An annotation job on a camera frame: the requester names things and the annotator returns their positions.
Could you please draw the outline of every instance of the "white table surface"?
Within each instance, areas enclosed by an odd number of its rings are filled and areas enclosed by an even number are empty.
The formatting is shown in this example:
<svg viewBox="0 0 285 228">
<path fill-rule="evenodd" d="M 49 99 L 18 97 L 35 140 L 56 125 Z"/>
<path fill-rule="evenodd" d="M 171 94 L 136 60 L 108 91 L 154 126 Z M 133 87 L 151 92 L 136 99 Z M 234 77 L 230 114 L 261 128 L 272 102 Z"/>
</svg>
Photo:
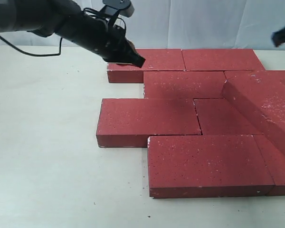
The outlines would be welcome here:
<svg viewBox="0 0 285 228">
<path fill-rule="evenodd" d="M 285 51 L 256 53 L 285 70 Z M 101 99 L 115 97 L 143 85 L 109 84 L 82 48 L 0 46 L 0 228 L 285 228 L 285 197 L 149 198 L 146 149 L 97 146 Z"/>
</svg>

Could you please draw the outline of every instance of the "black robotic arm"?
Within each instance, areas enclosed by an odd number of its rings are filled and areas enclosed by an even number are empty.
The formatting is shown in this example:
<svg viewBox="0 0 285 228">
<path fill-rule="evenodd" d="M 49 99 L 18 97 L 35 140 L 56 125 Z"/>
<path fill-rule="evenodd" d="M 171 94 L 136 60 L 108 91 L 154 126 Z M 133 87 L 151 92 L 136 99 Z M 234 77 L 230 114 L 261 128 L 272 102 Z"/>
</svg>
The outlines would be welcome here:
<svg viewBox="0 0 285 228">
<path fill-rule="evenodd" d="M 103 3 L 104 7 L 96 11 L 81 10 L 72 0 L 0 0 L 0 32 L 27 31 L 44 38 L 55 33 L 61 37 L 60 45 L 64 38 L 106 62 L 142 67 L 145 59 L 126 39 L 125 23 L 124 28 L 115 24 L 119 15 L 132 16 L 131 1 L 103 0 Z"/>
</svg>

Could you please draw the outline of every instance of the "white wall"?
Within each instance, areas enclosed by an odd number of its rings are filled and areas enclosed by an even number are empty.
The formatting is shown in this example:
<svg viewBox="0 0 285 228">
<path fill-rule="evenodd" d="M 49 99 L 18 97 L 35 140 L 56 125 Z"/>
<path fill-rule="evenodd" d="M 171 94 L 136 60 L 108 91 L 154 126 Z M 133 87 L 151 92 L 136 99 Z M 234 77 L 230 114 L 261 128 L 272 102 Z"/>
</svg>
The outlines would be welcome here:
<svg viewBox="0 0 285 228">
<path fill-rule="evenodd" d="M 102 8 L 102 0 L 76 0 L 81 7 Z M 137 48 L 280 49 L 271 42 L 285 26 L 285 0 L 132 0 L 127 37 Z M 55 35 L 3 34 L 16 45 L 58 45 Z M 64 41 L 66 46 L 74 46 Z"/>
</svg>

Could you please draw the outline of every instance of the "brick stack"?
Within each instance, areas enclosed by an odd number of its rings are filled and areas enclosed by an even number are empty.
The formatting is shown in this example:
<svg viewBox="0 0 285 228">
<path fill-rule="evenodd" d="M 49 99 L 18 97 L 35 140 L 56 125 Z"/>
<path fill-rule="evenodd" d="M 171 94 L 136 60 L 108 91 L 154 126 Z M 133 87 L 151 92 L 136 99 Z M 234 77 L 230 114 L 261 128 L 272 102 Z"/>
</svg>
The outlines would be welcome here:
<svg viewBox="0 0 285 228">
<path fill-rule="evenodd" d="M 285 71 L 251 49 L 141 49 L 142 69 L 108 65 L 144 99 L 104 99 L 100 147 L 148 148 L 154 198 L 285 195 Z"/>
</svg>

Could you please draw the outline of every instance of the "white backdrop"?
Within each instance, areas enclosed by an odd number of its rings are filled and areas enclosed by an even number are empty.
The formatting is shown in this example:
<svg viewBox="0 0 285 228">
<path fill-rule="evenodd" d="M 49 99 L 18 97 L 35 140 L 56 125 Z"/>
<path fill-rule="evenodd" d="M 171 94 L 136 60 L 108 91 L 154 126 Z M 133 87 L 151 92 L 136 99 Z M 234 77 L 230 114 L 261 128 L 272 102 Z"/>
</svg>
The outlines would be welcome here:
<svg viewBox="0 0 285 228">
<path fill-rule="evenodd" d="M 102 0 L 76 0 L 102 8 Z M 285 26 L 285 0 L 132 0 L 125 18 L 127 37 L 137 48 L 275 48 L 274 31 Z M 2 34 L 15 45 L 57 46 L 59 37 L 27 32 Z M 64 41 L 64 46 L 74 44 Z"/>
</svg>

